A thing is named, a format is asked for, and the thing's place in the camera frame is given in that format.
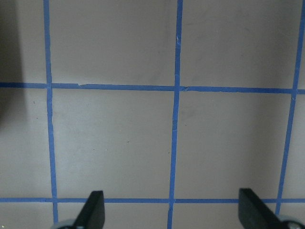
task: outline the floor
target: floor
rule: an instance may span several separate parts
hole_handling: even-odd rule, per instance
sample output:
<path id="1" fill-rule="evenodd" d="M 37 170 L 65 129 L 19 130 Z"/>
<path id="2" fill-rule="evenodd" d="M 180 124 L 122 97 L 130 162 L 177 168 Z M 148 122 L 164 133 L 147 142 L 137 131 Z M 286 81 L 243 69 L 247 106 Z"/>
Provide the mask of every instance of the floor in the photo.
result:
<path id="1" fill-rule="evenodd" d="M 301 0 L 1 0 L 0 226 L 105 194 L 105 229 L 305 221 Z"/>

